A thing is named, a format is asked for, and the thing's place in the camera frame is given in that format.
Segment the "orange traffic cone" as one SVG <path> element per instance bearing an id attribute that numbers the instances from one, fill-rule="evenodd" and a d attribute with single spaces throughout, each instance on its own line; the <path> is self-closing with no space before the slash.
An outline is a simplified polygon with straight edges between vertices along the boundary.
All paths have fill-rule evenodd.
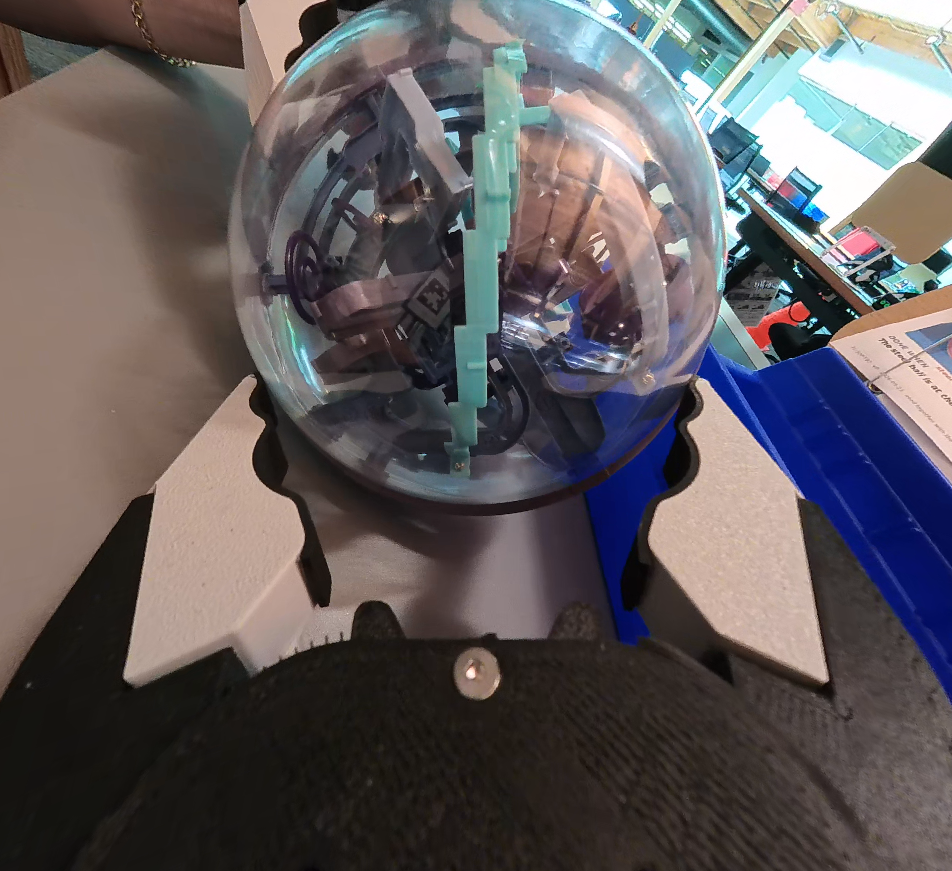
<path id="1" fill-rule="evenodd" d="M 809 322 L 810 319 L 811 315 L 807 307 L 803 303 L 795 301 L 768 313 L 756 325 L 749 327 L 747 332 L 758 349 L 762 352 L 766 352 L 771 345 L 769 330 L 772 326 L 797 326 Z"/>

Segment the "blue plastic bin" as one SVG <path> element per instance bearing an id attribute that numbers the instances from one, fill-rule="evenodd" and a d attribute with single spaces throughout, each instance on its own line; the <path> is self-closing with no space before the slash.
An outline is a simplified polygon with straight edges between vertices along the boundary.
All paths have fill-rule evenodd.
<path id="1" fill-rule="evenodd" d="M 819 505 L 951 687 L 951 488 L 831 348 L 761 370 L 708 349 L 701 377 Z"/>

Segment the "printed instruction sheet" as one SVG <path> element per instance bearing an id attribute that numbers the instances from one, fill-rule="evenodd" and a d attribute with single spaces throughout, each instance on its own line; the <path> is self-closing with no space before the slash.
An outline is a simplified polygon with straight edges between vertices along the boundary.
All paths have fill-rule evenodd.
<path id="1" fill-rule="evenodd" d="M 949 479 L 951 310 L 869 328 L 831 346 Z"/>

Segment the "instruction sheet on cardboard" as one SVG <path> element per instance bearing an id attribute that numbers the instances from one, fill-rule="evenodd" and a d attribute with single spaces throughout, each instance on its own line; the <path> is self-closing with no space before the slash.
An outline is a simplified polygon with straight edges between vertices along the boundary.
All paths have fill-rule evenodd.
<path id="1" fill-rule="evenodd" d="M 848 337 L 868 331 L 885 330 L 887 326 L 897 322 L 909 321 L 915 318 L 932 317 L 951 309 L 952 288 L 950 285 L 940 287 L 927 293 L 898 303 L 895 306 L 874 310 L 867 315 L 856 318 L 838 330 L 830 341 L 836 346 Z"/>

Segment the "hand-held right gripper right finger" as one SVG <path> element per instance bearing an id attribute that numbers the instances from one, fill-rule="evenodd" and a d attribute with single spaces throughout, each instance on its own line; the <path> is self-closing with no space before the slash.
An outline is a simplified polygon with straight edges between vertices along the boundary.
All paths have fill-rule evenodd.
<path id="1" fill-rule="evenodd" d="M 694 379 L 621 577 L 627 611 L 702 660 L 737 655 L 829 683 L 803 496 L 710 383 Z"/>

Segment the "clear plastic maze ball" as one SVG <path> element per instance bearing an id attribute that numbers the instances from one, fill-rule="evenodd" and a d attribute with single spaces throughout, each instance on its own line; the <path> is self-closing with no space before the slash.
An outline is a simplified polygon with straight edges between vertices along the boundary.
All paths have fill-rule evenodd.
<path id="1" fill-rule="evenodd" d="M 474 515 L 644 450 L 697 375 L 727 248 L 681 88 L 576 0 L 384 0 L 312 45 L 244 152 L 236 314 L 356 483 Z"/>

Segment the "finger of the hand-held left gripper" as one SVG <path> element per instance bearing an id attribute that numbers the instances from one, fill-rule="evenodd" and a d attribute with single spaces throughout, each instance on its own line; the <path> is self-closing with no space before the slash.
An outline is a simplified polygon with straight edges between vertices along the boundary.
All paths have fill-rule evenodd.
<path id="1" fill-rule="evenodd" d="M 274 89 L 338 24 L 337 0 L 238 0 L 248 115 L 257 122 Z"/>

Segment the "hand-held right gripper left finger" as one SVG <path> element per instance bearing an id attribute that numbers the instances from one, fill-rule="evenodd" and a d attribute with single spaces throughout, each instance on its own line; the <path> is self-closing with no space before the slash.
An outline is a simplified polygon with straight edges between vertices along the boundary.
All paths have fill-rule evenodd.
<path id="1" fill-rule="evenodd" d="M 327 558 L 288 469 L 268 390 L 246 376 L 152 490 L 127 684 L 224 649 L 256 673 L 329 604 Z"/>

